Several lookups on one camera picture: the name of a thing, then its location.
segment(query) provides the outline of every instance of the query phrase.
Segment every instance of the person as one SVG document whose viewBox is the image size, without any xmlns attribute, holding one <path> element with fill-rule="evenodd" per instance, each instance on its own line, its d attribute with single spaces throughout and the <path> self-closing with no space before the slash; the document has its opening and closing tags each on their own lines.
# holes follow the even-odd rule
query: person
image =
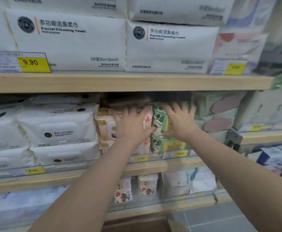
<svg viewBox="0 0 282 232">
<path fill-rule="evenodd" d="M 201 131 L 194 121 L 195 108 L 161 104 L 173 129 L 164 133 L 186 142 L 220 180 L 226 191 L 258 231 L 282 231 L 282 177 L 240 155 Z M 83 173 L 32 225 L 30 232 L 98 232 L 114 190 L 135 150 L 155 130 L 143 130 L 147 113 L 126 108 L 113 113 L 117 139 L 97 163 Z"/>
</svg>

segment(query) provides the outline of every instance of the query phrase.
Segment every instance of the tile floor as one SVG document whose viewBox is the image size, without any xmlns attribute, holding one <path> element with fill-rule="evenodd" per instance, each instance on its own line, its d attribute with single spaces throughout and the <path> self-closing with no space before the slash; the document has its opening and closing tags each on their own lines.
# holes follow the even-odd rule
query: tile floor
<svg viewBox="0 0 282 232">
<path fill-rule="evenodd" d="M 257 232 L 234 202 L 173 213 L 190 232 Z"/>
</svg>

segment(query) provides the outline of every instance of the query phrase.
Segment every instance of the orange vertical line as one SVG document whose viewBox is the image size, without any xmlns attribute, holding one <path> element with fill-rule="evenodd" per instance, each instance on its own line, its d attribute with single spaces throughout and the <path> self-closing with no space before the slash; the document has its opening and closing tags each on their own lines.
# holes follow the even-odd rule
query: orange vertical line
<svg viewBox="0 0 282 232">
<path fill-rule="evenodd" d="M 37 23 L 37 18 L 35 17 L 35 22 L 36 22 L 36 27 L 37 27 L 37 30 L 38 30 L 38 34 L 40 35 L 40 31 L 39 31 L 39 27 L 38 27 L 38 23 Z"/>
</svg>

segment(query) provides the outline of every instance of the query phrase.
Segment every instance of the hand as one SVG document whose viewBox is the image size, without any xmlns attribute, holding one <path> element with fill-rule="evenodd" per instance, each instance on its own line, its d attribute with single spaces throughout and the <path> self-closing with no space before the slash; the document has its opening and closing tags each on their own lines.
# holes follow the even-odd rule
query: hand
<svg viewBox="0 0 282 232">
<path fill-rule="evenodd" d="M 173 102 L 173 110 L 169 105 L 165 103 L 160 104 L 160 106 L 166 111 L 173 126 L 173 129 L 171 131 L 163 133 L 164 137 L 174 137 L 182 142 L 187 143 L 192 133 L 196 131 L 201 131 L 201 129 L 194 121 L 194 105 L 191 105 L 190 111 L 188 111 L 186 103 L 181 103 L 180 107 L 178 103 Z"/>
<path fill-rule="evenodd" d="M 128 111 L 126 107 L 123 111 L 123 116 L 120 117 L 116 111 L 112 111 L 112 114 L 116 123 L 116 137 L 117 139 L 123 139 L 128 144 L 133 144 L 134 148 L 137 148 L 142 144 L 147 137 L 155 131 L 155 127 L 143 129 L 143 120 L 150 107 L 144 108 L 139 114 L 137 114 L 137 108 L 133 107 Z"/>
</svg>

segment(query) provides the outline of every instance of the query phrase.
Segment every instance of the left hand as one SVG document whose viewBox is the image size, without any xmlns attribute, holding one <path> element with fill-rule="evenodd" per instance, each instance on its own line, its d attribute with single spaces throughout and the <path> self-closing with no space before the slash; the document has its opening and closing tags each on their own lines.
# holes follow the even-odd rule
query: left hand
<svg viewBox="0 0 282 232">
<path fill-rule="evenodd" d="M 146 130 L 143 129 L 143 120 L 149 109 L 150 107 L 146 107 L 137 114 L 136 107 L 131 108 L 130 111 L 126 107 L 124 108 L 122 117 L 113 110 L 112 114 L 116 123 L 117 139 L 125 140 L 133 144 L 135 148 L 142 144 L 155 131 L 155 127 L 147 128 Z"/>
</svg>

